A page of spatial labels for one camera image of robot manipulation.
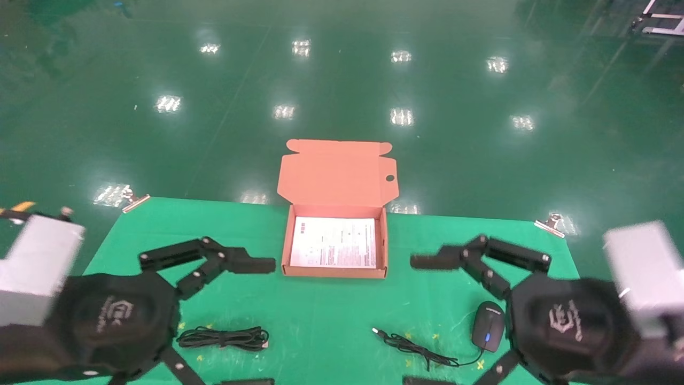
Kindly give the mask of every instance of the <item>cardboard box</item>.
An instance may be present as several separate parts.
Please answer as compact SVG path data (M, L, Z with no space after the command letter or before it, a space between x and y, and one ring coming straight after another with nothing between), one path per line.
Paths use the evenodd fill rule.
M387 215L384 205L399 196L397 162L382 155L389 143L291 139L296 152L282 157L278 194L292 203L287 217L282 272L285 275L340 278L387 276ZM375 220L376 267L292 266L297 216Z

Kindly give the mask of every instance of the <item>green cloth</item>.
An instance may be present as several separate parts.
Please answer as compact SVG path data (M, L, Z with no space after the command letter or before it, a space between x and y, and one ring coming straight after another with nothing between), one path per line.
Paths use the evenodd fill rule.
M258 353L215 347L179 352L207 384L272 377L278 385L400 385L404 375L472 384L508 350L506 340L496 353L485 352L484 369L476 364L462 368L431 364L427 372L421 356L390 348L371 331L376 327L409 334L415 343L461 362L477 356L470 337L474 311L493 297L464 271L412 270L410 255L434 253L442 244L462 244L486 234L549 254L553 277L578 277L566 242L530 222L405 214L387 218L385 280L285 277L280 269L269 275L223 273L182 303L181 326L238 330L260 325L271 334L269 347ZM139 253L202 236L245 247L254 257L280 261L286 221L287 207L153 198L118 219L86 274L134 275L140 272ZM489 263L511 285L528 275L497 261ZM175 282L197 264L162 275ZM83 385L107 380L88 380ZM177 384L164 365L140 380L145 385L169 382ZM520 367L504 382L537 383Z

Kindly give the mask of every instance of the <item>black cable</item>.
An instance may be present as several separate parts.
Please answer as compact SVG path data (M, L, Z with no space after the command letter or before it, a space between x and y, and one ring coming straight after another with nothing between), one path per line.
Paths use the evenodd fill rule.
M472 365L476 363L480 357L482 357L482 354L484 353L484 349L480 349L479 355L477 356L476 359L466 362L464 364L461 364L458 362L457 358L453 357L447 357L447 356L442 356L441 354L434 353L433 351L428 350L425 347L422 347L421 345L416 345L413 342L411 342L409 339L404 338L400 336L399 334L391 334L387 335L387 333L383 332L382 330L378 330L376 328L373 328L373 333L377 334L382 338L382 342L385 344L397 348L397 350L402 351L404 353L413 353L413 354L420 354L425 358L425 363L427 364L427 371L430 371L430 361L435 362L437 364L444 365L446 367L464 367L466 365Z
M268 347L268 337L268 332L261 329L261 326L235 332L223 332L200 326L184 331L176 342L180 347L187 348L218 345L220 347L234 346L247 351L261 351Z

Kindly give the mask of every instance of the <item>black mouse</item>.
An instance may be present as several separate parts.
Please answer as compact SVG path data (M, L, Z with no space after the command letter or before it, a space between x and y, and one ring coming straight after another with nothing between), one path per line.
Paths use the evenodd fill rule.
M489 351L496 351L503 336L503 310L491 301L480 304L473 324L473 344Z

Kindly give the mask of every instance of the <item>box flap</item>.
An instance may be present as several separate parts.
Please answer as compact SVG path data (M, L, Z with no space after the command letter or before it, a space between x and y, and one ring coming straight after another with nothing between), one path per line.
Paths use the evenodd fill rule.
M296 205L382 207L399 196L390 143L291 139L278 194Z

